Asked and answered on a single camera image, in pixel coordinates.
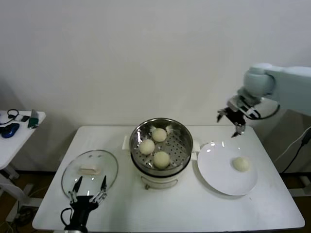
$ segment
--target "steamed bun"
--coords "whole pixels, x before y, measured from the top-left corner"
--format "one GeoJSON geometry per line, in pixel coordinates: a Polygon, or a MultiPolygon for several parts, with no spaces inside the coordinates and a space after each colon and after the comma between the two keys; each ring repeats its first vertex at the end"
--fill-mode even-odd
{"type": "Polygon", "coordinates": [[[139,151],[142,154],[151,154],[155,150],[155,144],[152,140],[143,140],[139,145],[139,151]]]}
{"type": "Polygon", "coordinates": [[[161,128],[157,128],[152,132],[152,138],[156,142],[163,142],[166,139],[166,131],[161,128]]]}
{"type": "Polygon", "coordinates": [[[155,153],[154,155],[154,165],[159,168],[163,169],[166,168],[170,164],[170,156],[164,152],[160,151],[155,153]]]}
{"type": "Polygon", "coordinates": [[[247,159],[238,157],[233,160],[233,167],[238,171],[245,172],[249,170],[250,165],[247,159]]]}

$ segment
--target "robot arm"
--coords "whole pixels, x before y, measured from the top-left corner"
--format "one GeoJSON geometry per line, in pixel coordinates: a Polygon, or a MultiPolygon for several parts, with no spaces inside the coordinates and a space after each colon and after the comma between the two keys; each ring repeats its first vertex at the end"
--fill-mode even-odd
{"type": "Polygon", "coordinates": [[[251,66],[244,75],[244,86],[238,94],[219,111],[217,122],[225,115],[235,126],[232,137],[245,130],[244,116],[252,120],[266,119],[274,113],[261,117],[254,108],[265,97],[281,104],[284,108],[311,115],[311,67],[276,67],[267,63],[251,66]]]}

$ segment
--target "wooden floor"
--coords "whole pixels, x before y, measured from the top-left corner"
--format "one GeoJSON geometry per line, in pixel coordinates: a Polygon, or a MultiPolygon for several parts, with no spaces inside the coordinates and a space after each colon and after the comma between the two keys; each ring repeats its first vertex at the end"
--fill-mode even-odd
{"type": "MultiPolygon", "coordinates": [[[[23,189],[26,184],[33,183],[34,189],[33,192],[36,190],[39,190],[43,187],[43,190],[36,192],[32,197],[35,198],[43,198],[46,191],[47,186],[51,183],[53,179],[53,174],[51,173],[23,173],[19,172],[20,177],[18,179],[15,179],[15,183],[18,187],[23,189]]],[[[289,176],[285,175],[282,177],[285,184],[288,188],[300,188],[302,187],[302,183],[300,180],[295,176],[289,176]]],[[[5,221],[6,216],[11,211],[11,208],[15,204],[15,199],[8,195],[7,193],[4,193],[0,197],[0,225],[5,221]]],[[[303,217],[306,221],[306,226],[303,229],[294,229],[294,230],[286,230],[286,231],[277,231],[278,233],[311,233],[311,197],[306,198],[294,198],[294,201],[296,202],[298,208],[300,209],[303,217]]],[[[32,233],[34,229],[32,228],[31,222],[27,224],[24,227],[18,227],[17,230],[15,228],[15,224],[12,225],[12,229],[15,233],[32,233]]],[[[9,230],[9,226],[4,223],[0,226],[0,233],[13,233],[9,230]]]]}

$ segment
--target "white plate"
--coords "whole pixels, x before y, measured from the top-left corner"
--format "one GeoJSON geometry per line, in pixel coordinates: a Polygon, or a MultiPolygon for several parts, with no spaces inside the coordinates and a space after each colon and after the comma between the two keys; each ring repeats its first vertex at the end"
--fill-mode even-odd
{"type": "Polygon", "coordinates": [[[258,178],[254,163],[233,139],[205,145],[198,155],[198,167],[203,178],[213,188],[233,196],[249,193],[258,178]],[[237,157],[248,160],[248,171],[240,172],[233,167],[232,161],[237,157]]]}

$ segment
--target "glass lid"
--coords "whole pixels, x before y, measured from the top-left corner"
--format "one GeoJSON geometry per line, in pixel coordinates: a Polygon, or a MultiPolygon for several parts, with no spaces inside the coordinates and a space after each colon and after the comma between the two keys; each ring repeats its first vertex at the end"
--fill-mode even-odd
{"type": "Polygon", "coordinates": [[[62,177],[62,188],[69,198],[74,184],[82,176],[82,182],[77,196],[96,195],[106,176],[108,190],[114,183],[118,174],[118,161],[116,157],[105,150],[91,150],[72,160],[65,169],[62,177]]]}

